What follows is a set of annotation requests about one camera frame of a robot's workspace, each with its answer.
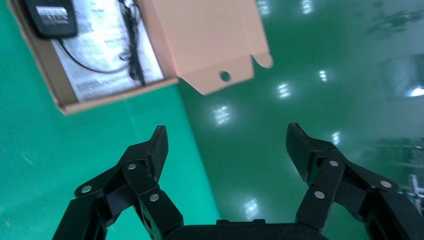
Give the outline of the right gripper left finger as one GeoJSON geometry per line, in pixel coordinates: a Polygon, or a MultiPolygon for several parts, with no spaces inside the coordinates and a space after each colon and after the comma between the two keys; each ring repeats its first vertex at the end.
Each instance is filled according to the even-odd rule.
{"type": "Polygon", "coordinates": [[[182,214],[159,186],[168,151],[164,125],[149,140],[130,145],[115,166],[75,189],[53,239],[104,240],[128,208],[134,208],[152,240],[181,228],[182,214]]]}

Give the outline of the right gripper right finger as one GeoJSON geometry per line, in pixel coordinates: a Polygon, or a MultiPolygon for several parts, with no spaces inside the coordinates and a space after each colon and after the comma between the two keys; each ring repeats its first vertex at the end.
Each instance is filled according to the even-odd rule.
{"type": "Polygon", "coordinates": [[[423,239],[423,216],[393,180],[349,161],[332,142],[310,137],[297,123],[287,126],[285,146],[308,186],[297,223],[322,235],[338,204],[371,240],[423,239]]]}

